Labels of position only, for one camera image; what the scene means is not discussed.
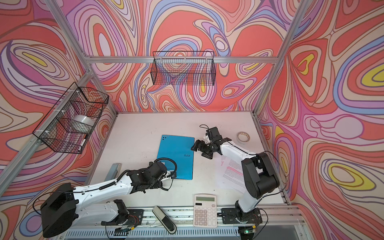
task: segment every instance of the psychedelic wallpaper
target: psychedelic wallpaper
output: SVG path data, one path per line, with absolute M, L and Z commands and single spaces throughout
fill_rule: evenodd
M 317 240 L 384 239 L 383 73 L 384 1 L 315 0 L 258 109 Z
M 84 69 L 43 0 L 0 1 L 0 23 L 1 172 Z M 38 148 L 0 197 L 0 239 L 42 238 L 32 202 L 64 182 L 83 185 L 111 118 L 106 109 L 82 155 Z
M 153 51 L 170 50 L 276 56 L 297 4 L 76 0 L 63 1 L 61 9 L 90 56 L 151 56 Z M 152 86 L 151 64 L 93 65 L 119 112 L 250 111 L 270 68 L 271 64 L 216 64 L 214 87 L 187 87 Z

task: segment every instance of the blue clipboard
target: blue clipboard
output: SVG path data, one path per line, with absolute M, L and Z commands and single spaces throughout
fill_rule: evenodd
M 176 179 L 192 180 L 193 173 L 193 151 L 191 147 L 195 143 L 194 137 L 182 137 L 173 135 L 162 135 L 157 158 L 167 157 L 177 164 Z M 168 170 L 175 170 L 170 161 L 161 161 Z

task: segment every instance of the hanging wire basket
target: hanging wire basket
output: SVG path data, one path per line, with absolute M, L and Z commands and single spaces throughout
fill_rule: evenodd
M 55 152 L 81 154 L 108 104 L 109 96 L 94 88 L 77 86 L 75 90 L 70 89 L 63 94 L 71 94 L 68 102 L 61 109 L 54 110 L 58 113 L 53 121 L 44 130 L 37 130 L 47 114 L 33 134 Z
M 152 54 L 153 85 L 215 85 L 213 51 L 154 51 Z

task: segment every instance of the table surface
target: table surface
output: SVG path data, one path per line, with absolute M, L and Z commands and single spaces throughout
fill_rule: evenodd
M 229 113 L 129 113 L 119 114 L 108 142 L 93 174 L 91 184 L 103 182 L 111 165 L 119 162 L 121 171 L 135 170 L 148 166 L 148 162 L 157 157 L 160 139 L 163 134 L 194 137 L 202 140 L 205 129 L 217 126 L 222 137 L 228 137 L 235 143 L 240 131 L 250 135 L 250 141 L 240 146 L 253 151 L 263 152 L 263 146 L 252 116 L 249 112 Z M 110 199 L 122 199 L 127 207 L 181 207 L 192 206 L 194 194 L 213 194 L 218 205 L 233 205 L 241 196 L 235 189 L 220 189 L 216 186 L 215 161 L 220 155 L 214 153 L 212 160 L 194 153 L 193 179 L 175 179 L 169 191 L 148 189 L 146 193 L 136 192 Z M 164 181 L 168 188 L 170 180 Z M 261 200 L 260 204 L 282 204 L 280 194 Z

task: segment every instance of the calculator screen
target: calculator screen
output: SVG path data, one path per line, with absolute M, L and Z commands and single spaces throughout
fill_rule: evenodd
M 209 201 L 209 202 L 214 202 L 215 198 L 214 197 L 196 197 L 196 201 Z

